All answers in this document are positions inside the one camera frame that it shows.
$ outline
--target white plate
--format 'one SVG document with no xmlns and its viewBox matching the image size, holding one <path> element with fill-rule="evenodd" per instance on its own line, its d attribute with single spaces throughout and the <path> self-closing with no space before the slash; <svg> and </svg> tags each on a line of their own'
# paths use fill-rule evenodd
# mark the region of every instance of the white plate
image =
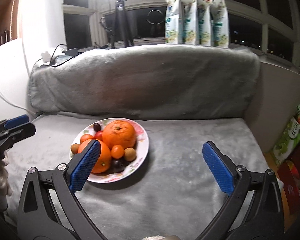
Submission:
<svg viewBox="0 0 300 240">
<path fill-rule="evenodd" d="M 125 118 L 109 118 L 109 119 L 97 121 L 97 123 L 101 125 L 101 130 L 104 130 L 105 126 L 108 123 L 111 123 L 112 121 L 115 121 L 115 120 L 127 121 L 127 122 L 131 123 L 133 128 L 135 129 L 136 134 L 137 134 L 137 143 L 136 143 L 136 148 L 135 148 L 136 152 L 137 152 L 137 158 L 133 162 L 131 162 L 125 168 L 125 170 L 121 173 L 112 173 L 112 174 L 105 175 L 105 176 L 91 173 L 87 179 L 88 181 L 96 182 L 96 183 L 110 183 L 110 182 L 124 179 L 125 177 L 128 177 L 130 174 L 135 172 L 141 166 L 141 164 L 144 162 L 144 160 L 148 154 L 149 138 L 148 138 L 147 132 L 137 122 L 129 120 L 129 119 L 125 119 Z M 93 124 L 89 125 L 85 129 L 83 129 L 77 135 L 77 137 L 74 139 L 72 144 L 74 144 L 74 143 L 80 144 L 80 137 L 86 133 L 89 133 L 93 136 L 95 135 L 96 132 L 93 129 Z M 73 153 L 70 151 L 70 159 L 72 159 L 72 157 L 73 157 Z"/>
</svg>

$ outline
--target orange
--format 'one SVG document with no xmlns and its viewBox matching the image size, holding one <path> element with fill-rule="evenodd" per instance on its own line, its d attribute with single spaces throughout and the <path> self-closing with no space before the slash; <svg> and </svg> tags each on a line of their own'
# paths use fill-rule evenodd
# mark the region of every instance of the orange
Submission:
<svg viewBox="0 0 300 240">
<path fill-rule="evenodd" d="M 78 149 L 78 153 L 81 153 L 91 140 L 95 140 L 95 139 L 88 139 L 88 140 L 84 141 L 80 145 L 80 147 Z M 100 140 L 98 140 L 98 141 L 101 144 L 101 154 L 91 171 L 92 173 L 105 172 L 106 170 L 108 170 L 110 168 L 110 164 L 111 164 L 110 149 L 103 141 L 100 141 Z"/>
<path fill-rule="evenodd" d="M 124 155 L 124 149 L 121 145 L 114 145 L 111 149 L 111 156 L 115 159 L 120 159 Z"/>
<path fill-rule="evenodd" d="M 108 124 L 102 133 L 103 142 L 110 148 L 121 145 L 123 149 L 131 148 L 136 143 L 137 135 L 133 126 L 123 120 L 116 120 Z"/>
<path fill-rule="evenodd" d="M 91 134 L 86 133 L 86 134 L 81 136 L 80 143 L 83 143 L 84 141 L 89 140 L 89 139 L 93 139 L 93 138 L 94 137 Z"/>
</svg>

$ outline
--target fabric surface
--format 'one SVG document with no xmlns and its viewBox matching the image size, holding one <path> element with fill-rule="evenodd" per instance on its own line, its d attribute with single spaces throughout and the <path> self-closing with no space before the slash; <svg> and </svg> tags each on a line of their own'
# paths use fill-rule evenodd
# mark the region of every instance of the fabric surface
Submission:
<svg viewBox="0 0 300 240">
<path fill-rule="evenodd" d="M 259 58 L 247 49 L 94 49 L 55 68 L 33 68 L 29 96 L 44 112 L 138 120 L 242 117 L 258 75 Z"/>
<path fill-rule="evenodd" d="M 54 169 L 69 162 L 72 141 L 96 121 L 87 118 L 42 115 L 34 121 L 36 134 L 9 151 L 8 180 L 14 191 L 12 197 L 7 197 L 11 218 L 17 219 L 28 169 L 33 166 L 39 171 Z M 205 229 L 226 198 L 202 158 L 202 145 L 206 141 L 212 140 L 236 165 L 242 164 L 250 171 L 267 169 L 242 119 L 137 122 L 146 129 L 150 141 L 143 165 L 124 180 L 110 184 L 87 182 L 76 193 L 87 214 L 109 240 L 140 240 L 156 235 L 193 240 Z M 52 192 L 57 212 L 69 227 Z M 247 209 L 249 200 L 243 209 Z M 243 211 L 235 226 L 242 220 Z"/>
</svg>

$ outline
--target blue gripper pad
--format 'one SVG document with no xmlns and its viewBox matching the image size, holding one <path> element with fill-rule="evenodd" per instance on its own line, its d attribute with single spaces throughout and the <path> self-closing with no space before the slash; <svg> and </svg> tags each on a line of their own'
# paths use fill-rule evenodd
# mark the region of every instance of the blue gripper pad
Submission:
<svg viewBox="0 0 300 240">
<path fill-rule="evenodd" d="M 16 118 L 8 120 L 5 123 L 4 128 L 5 128 L 5 130 L 8 130 L 8 129 L 17 127 L 19 125 L 25 124 L 29 121 L 30 121 L 29 117 L 26 114 L 24 114 L 24 115 L 21 115 L 21 116 L 18 116 Z"/>
<path fill-rule="evenodd" d="M 231 195 L 234 190 L 233 177 L 228 168 L 225 166 L 223 161 L 219 158 L 215 150 L 208 142 L 206 142 L 202 147 L 202 156 L 207 163 L 210 171 L 212 172 L 214 178 L 218 182 L 221 190 L 228 195 Z"/>
<path fill-rule="evenodd" d="M 101 146 L 96 140 L 70 175 L 69 190 L 72 194 L 76 191 L 82 190 L 94 165 L 100 157 L 100 153 Z"/>
</svg>

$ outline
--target white snack bag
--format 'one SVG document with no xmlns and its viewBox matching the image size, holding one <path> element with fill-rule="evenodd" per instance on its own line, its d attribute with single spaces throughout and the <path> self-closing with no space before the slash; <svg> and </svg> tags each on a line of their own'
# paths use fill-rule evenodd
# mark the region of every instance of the white snack bag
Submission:
<svg viewBox="0 0 300 240">
<path fill-rule="evenodd" d="M 212 0 L 198 0 L 199 41 L 201 45 L 213 46 L 213 32 L 210 16 Z"/>
<path fill-rule="evenodd" d="M 197 0 L 181 0 L 185 5 L 183 41 L 185 44 L 199 44 L 197 39 Z"/>
<path fill-rule="evenodd" d="M 225 0 L 214 0 L 210 11 L 213 17 L 214 46 L 229 47 L 229 17 Z"/>
<path fill-rule="evenodd" d="M 168 4 L 165 22 L 166 44 L 182 43 L 182 10 L 180 0 L 165 0 Z"/>
</svg>

